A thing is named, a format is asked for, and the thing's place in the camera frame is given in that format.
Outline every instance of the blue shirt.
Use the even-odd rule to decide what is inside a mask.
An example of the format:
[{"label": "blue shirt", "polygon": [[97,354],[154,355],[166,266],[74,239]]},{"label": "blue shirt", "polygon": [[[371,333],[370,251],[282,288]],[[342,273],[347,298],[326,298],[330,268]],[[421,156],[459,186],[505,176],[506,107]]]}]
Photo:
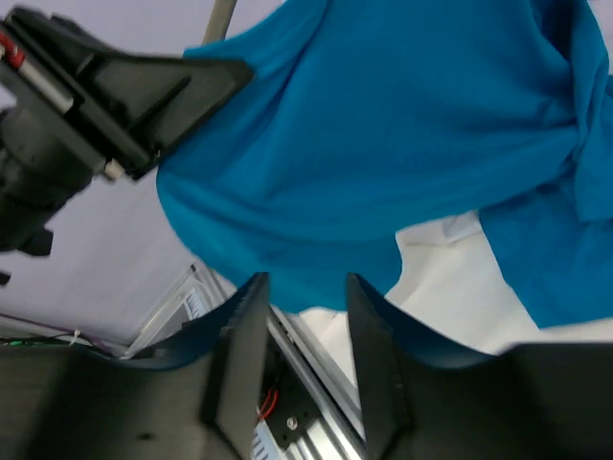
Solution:
[{"label": "blue shirt", "polygon": [[397,230],[480,209],[540,326],[613,313],[613,108],[584,0],[289,0],[185,57],[257,73],[157,181],[235,284],[268,271],[283,310],[343,310],[348,272],[397,281]]}]

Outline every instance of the screw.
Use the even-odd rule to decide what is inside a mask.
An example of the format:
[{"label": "screw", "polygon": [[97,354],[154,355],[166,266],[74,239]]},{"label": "screw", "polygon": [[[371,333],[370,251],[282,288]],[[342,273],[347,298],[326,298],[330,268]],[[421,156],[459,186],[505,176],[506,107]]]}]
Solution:
[{"label": "screw", "polygon": [[116,181],[124,177],[125,169],[117,160],[111,160],[104,166],[104,175],[111,181]]},{"label": "screw", "polygon": [[292,431],[296,431],[296,429],[298,429],[298,420],[296,417],[290,417],[287,419],[287,427]]}]

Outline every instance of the metal rod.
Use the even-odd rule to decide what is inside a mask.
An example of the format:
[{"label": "metal rod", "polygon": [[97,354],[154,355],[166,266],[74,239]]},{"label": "metal rod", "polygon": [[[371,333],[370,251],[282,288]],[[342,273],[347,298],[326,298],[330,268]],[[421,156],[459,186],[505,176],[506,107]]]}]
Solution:
[{"label": "metal rod", "polygon": [[72,108],[75,100],[56,88],[52,82],[47,80],[47,78],[27,60],[23,61],[18,72],[31,83],[34,88],[40,91],[61,113],[66,113]]},{"label": "metal rod", "polygon": [[211,12],[211,19],[204,34],[202,44],[213,43],[225,39],[234,14],[237,0],[216,0]]}]

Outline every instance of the metal frame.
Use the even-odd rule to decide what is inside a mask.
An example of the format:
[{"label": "metal frame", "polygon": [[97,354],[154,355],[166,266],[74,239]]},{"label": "metal frame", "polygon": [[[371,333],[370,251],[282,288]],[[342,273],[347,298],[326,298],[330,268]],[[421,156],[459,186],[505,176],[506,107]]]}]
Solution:
[{"label": "metal frame", "polygon": [[216,0],[211,11],[202,44],[213,43],[225,39],[232,21],[237,0]]},{"label": "metal frame", "polygon": [[[203,263],[196,264],[196,267],[198,277],[219,303],[232,295],[233,292],[222,285],[210,267]],[[364,428],[356,388],[348,380],[343,384],[338,379],[342,371],[333,372],[334,362],[325,359],[324,351],[312,348],[315,343],[309,343],[309,337],[303,336],[294,326],[293,319],[272,307],[268,331],[319,406],[322,418],[309,428],[304,439],[290,446],[285,452],[286,458],[365,459]]]}]

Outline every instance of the white surface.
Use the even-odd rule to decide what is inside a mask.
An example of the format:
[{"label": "white surface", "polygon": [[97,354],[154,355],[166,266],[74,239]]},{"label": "white surface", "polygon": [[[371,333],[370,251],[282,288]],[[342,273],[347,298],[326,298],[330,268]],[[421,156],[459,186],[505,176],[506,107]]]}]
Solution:
[{"label": "white surface", "polygon": [[[610,53],[613,1],[590,3]],[[485,235],[471,219],[447,218],[398,232],[402,275],[388,300],[441,334],[485,353],[499,354],[518,342],[613,340],[613,319],[540,331],[504,282]],[[318,308],[301,316],[355,383],[347,315]]]},{"label": "white surface", "polygon": [[[0,15],[14,1],[0,0]],[[200,43],[214,0],[29,0],[78,21],[120,49],[179,55]],[[279,0],[239,0],[231,34],[255,24]],[[11,98],[0,94],[0,105]],[[11,271],[0,314],[129,343],[193,257],[158,204],[154,174],[138,183],[97,181],[53,220],[53,255],[0,256]]]}]

